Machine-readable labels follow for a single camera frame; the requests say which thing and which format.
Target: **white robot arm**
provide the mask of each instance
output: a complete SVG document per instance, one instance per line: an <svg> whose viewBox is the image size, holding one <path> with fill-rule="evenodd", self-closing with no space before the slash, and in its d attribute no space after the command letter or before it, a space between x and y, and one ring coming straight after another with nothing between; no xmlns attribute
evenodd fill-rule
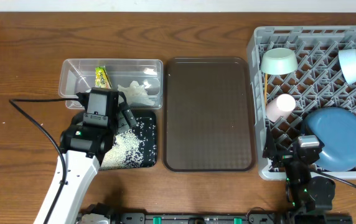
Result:
<svg viewBox="0 0 356 224"><path fill-rule="evenodd" d="M85 152L69 150L63 156L68 171L66 179L67 184L63 187L49 218L48 223L52 224L75 223L84 195L100 167L98 159L95 156L92 158L86 157ZM44 223L50 206L58 191L61 179L62 163L60 158L58 158L54 179L52 180L48 193L45 196L45 200L42 203L40 212L35 219L35 224Z"/></svg>

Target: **blue bowl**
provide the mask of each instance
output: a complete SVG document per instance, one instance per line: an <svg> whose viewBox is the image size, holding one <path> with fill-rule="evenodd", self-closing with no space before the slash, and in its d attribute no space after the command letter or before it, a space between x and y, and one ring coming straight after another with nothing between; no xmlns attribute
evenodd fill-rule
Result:
<svg viewBox="0 0 356 224"><path fill-rule="evenodd" d="M306 117L301 132L325 145L315 162L319 167L335 172L356 167L356 115L342 108L319 109Z"/></svg>

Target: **small robot arm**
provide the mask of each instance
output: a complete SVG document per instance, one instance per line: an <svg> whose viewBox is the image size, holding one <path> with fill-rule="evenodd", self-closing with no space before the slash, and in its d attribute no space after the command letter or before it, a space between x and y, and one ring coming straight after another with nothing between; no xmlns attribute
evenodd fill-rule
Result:
<svg viewBox="0 0 356 224"><path fill-rule="evenodd" d="M294 208L282 216L281 223L328 223L325 212L332 210L335 193L333 180L311 177L309 166L319 159L323 143L315 135L299 136L288 150L278 150L268 129L263 157L272 167L284 167L286 196Z"/></svg>
<svg viewBox="0 0 356 224"><path fill-rule="evenodd" d="M111 149L115 135L136 125L122 92L92 88L91 92L78 93L77 96L85 111L72 119L71 125L60 137L66 171L63 172L59 157L54 178L35 224L43 224L46 219L52 224L75 223L84 195L97 175L104 155ZM64 174L67 175L65 185L58 193ZM57 194L59 199L47 218Z"/></svg>

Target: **clear plastic container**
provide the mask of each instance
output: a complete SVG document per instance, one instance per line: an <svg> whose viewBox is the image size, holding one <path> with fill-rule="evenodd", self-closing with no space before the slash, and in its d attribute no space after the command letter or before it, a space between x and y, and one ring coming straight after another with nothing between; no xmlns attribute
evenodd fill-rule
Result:
<svg viewBox="0 0 356 224"><path fill-rule="evenodd" d="M132 108L162 106L163 63L158 59L66 59L59 80L59 96L74 98L95 87L95 68L105 66L112 89L129 87L132 81L144 85L147 96L127 96ZM69 109L83 109L77 101L66 101Z"/></svg>

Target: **wooden stick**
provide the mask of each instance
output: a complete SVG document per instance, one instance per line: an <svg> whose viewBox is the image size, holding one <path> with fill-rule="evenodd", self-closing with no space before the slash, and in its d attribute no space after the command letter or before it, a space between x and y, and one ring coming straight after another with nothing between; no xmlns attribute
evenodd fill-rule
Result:
<svg viewBox="0 0 356 224"><path fill-rule="evenodd" d="M266 106L266 89L268 88L268 74L265 73L265 88L264 88L264 101Z"/></svg>

